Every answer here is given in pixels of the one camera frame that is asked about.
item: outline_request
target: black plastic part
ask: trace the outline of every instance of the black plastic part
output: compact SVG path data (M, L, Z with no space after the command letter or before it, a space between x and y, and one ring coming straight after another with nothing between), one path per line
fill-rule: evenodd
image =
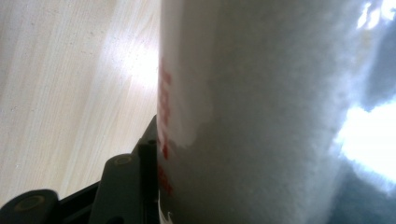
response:
M140 160L124 154L108 160L92 208L90 224L140 224Z
M61 200L60 215L63 224L85 224L91 215L92 204L99 182Z
M0 210L1 224L53 224L59 223L58 195L50 189L32 190L10 202Z
M160 224L157 179L157 122L151 120L134 151L138 151L142 183L143 222Z

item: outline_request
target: white bottle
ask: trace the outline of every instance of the white bottle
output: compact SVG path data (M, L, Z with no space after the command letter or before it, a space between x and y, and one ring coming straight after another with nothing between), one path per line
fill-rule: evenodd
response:
M381 3L163 1L162 224L326 222Z

